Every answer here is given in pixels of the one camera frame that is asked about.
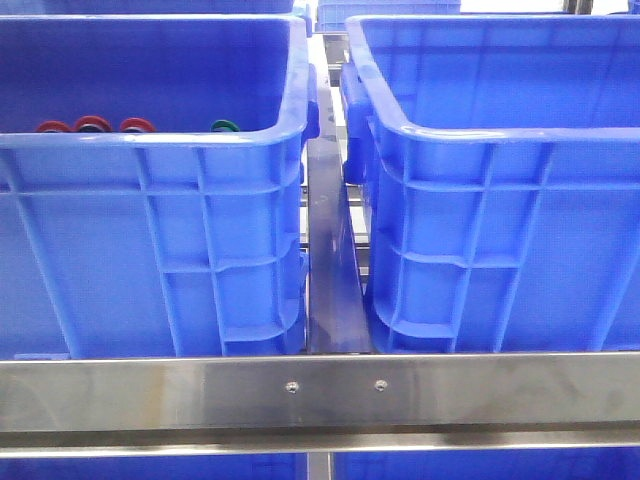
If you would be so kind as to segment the blue plastic crate right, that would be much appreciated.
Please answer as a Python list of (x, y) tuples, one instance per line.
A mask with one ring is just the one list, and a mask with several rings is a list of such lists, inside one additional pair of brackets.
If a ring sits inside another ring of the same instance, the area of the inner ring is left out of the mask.
[(639, 346), (639, 19), (349, 18), (384, 353)]

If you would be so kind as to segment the steel divider rail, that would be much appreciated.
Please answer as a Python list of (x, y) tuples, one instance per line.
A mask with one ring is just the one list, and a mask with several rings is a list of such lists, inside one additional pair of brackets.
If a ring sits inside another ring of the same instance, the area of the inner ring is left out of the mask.
[(318, 81), (320, 135), (308, 142), (309, 330), (313, 354), (373, 351), (330, 85)]

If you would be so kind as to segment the red mushroom push button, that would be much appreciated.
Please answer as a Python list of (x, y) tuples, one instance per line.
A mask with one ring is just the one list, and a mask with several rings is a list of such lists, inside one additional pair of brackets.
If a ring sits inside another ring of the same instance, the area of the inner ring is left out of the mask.
[(73, 129), (60, 120), (46, 120), (38, 125), (36, 133), (72, 133)]

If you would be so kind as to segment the blue plastic crate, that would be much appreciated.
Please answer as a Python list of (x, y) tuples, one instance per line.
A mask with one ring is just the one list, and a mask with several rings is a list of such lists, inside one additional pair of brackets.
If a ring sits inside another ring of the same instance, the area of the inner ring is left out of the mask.
[(3, 17), (2, 357), (300, 351), (311, 72), (293, 16)]
[(639, 19), (349, 18), (384, 353), (639, 346)]

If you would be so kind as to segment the blue crate lower right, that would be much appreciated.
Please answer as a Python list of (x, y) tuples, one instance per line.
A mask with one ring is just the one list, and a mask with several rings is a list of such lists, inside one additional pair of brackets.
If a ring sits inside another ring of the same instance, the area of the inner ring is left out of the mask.
[(637, 479), (639, 449), (337, 453), (337, 479)]

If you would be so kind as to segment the blue plastic crate left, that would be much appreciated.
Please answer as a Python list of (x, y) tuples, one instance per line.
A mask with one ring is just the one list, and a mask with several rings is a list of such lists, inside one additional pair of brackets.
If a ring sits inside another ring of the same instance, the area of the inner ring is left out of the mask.
[(3, 17), (2, 357), (300, 351), (311, 72), (293, 16)]

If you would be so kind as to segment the blue crate lower left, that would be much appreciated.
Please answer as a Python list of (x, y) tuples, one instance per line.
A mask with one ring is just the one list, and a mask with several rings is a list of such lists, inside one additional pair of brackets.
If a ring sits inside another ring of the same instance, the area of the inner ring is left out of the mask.
[(3, 479), (304, 479), (302, 454), (3, 459)]

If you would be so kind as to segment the green mushroom push button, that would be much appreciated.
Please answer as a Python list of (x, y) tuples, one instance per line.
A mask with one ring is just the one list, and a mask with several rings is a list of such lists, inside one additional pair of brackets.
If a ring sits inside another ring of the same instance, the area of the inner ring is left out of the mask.
[(231, 120), (218, 119), (212, 123), (210, 131), (213, 133), (235, 133), (240, 132), (241, 129), (235, 122)]

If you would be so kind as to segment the blue crate rear middle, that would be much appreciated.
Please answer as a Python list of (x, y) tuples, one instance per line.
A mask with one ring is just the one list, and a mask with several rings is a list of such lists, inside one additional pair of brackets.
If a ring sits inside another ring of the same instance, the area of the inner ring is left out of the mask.
[(317, 5), (317, 32), (344, 32), (347, 18), (359, 15), (454, 15), (460, 0), (333, 0)]

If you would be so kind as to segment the red mushroom button right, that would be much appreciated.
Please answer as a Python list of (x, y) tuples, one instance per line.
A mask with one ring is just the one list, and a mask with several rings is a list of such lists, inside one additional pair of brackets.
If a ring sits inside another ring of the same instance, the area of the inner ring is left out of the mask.
[(121, 133), (155, 133), (156, 127), (152, 122), (145, 118), (129, 117), (120, 124), (119, 131)]

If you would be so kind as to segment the stainless steel front rail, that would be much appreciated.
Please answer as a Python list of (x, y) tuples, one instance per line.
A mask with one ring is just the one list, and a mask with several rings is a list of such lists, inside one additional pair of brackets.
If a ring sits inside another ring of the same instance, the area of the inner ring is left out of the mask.
[(633, 352), (5, 362), (9, 458), (635, 446)]

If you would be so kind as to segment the blue crate rear left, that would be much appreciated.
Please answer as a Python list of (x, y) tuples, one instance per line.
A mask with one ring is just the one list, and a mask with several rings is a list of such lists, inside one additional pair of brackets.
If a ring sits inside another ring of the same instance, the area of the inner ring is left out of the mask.
[(37, 1), (46, 14), (291, 14), (305, 23), (312, 35), (310, 7), (292, 0), (71, 0)]

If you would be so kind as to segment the red mushroom button middle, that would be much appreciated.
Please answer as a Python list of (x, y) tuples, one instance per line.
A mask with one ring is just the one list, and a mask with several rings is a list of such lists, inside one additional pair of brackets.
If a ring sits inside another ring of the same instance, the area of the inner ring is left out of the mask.
[(77, 133), (111, 133), (112, 126), (108, 120), (97, 115), (80, 117), (74, 124)]

